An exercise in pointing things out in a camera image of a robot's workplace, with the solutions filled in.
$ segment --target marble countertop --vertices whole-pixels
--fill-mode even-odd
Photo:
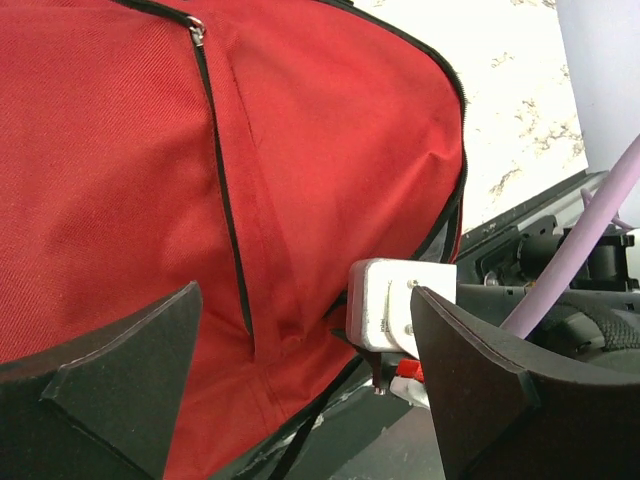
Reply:
[[[555,0],[356,0],[438,50],[468,99],[469,230],[586,168]]]

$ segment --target black mechanical part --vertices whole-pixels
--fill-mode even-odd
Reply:
[[[560,356],[426,288],[411,311],[448,479],[640,478],[638,372]]]
[[[0,478],[162,478],[201,311],[191,283],[102,329],[0,365]]]
[[[397,352],[370,352],[354,345],[347,338],[344,330],[332,330],[331,333],[348,343],[360,357],[371,367],[372,384],[379,392],[387,392],[391,387],[391,381],[396,376],[400,362],[409,358],[405,353]]]
[[[526,280],[536,280],[549,264],[571,231],[561,235],[526,236],[518,247],[518,264]],[[571,288],[628,292],[639,288],[638,279],[629,277],[626,249],[635,245],[633,235],[609,230],[602,236],[588,260],[571,282]]]
[[[479,245],[486,245],[487,242],[500,243],[499,238],[505,231],[511,228],[517,228],[526,218],[542,213],[545,209],[556,204],[559,199],[566,199],[569,195],[577,194],[581,188],[588,187],[599,175],[600,174],[587,174],[585,171],[576,173],[535,197],[516,205],[505,213],[464,233],[460,239],[458,260],[464,260],[467,255],[473,252]],[[465,280],[464,283],[477,282]]]
[[[522,231],[514,225],[507,226],[499,235],[488,237],[460,256],[456,262],[458,280],[482,285],[486,283],[485,279],[491,278],[489,285],[524,285],[526,280],[520,274],[517,259],[523,236],[552,236],[556,226],[556,219],[552,215],[540,218]]]
[[[590,295],[568,291],[562,294],[530,340],[565,357],[638,373],[639,319],[635,313],[612,310]]]
[[[500,326],[530,290],[529,287],[485,287],[458,285],[456,303],[460,308],[495,326]],[[612,310],[640,313],[640,295],[631,292],[572,290],[607,305]]]

